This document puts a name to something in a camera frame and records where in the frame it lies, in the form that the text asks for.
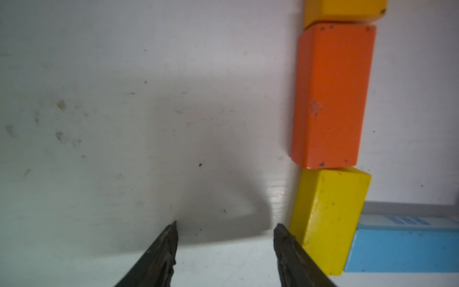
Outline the light blue wooden block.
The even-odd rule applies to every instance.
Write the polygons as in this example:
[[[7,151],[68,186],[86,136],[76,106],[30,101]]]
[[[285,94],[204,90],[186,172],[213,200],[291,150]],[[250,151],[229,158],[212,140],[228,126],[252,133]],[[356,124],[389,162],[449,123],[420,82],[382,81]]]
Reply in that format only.
[[[444,217],[361,215],[346,273],[456,273],[459,223]]]

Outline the orange wooden block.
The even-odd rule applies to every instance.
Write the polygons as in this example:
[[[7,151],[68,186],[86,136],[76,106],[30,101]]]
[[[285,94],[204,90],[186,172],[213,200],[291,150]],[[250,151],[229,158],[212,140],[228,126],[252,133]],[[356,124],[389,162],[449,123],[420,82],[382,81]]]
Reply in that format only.
[[[356,166],[376,31],[318,23],[301,34],[291,158],[302,168]]]

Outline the orange-yellow wooden block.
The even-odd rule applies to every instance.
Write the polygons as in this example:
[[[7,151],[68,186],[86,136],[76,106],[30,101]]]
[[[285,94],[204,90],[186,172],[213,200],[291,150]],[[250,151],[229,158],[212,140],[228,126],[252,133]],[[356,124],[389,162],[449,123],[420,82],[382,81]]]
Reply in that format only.
[[[315,23],[372,23],[387,11],[385,0],[306,0],[303,27]]]

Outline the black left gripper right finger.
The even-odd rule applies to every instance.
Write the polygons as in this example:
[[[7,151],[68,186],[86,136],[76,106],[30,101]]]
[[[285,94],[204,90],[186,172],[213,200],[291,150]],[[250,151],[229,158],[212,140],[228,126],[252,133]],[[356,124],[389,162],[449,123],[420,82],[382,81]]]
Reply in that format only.
[[[274,250],[282,287],[336,287],[281,223],[274,229]]]

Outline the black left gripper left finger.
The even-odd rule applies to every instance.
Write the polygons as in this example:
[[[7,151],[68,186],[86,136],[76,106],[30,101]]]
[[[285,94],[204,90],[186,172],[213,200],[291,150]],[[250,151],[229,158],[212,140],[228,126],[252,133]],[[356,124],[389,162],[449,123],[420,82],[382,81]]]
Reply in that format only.
[[[176,222],[169,224],[116,287],[170,287],[178,247]]]

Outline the yellow block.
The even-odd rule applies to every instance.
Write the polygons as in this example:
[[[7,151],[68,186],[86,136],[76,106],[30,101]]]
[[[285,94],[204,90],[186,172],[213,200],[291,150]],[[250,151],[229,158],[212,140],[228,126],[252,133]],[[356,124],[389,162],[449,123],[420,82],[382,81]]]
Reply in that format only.
[[[328,276],[344,270],[370,183],[353,167],[301,172],[289,231]]]

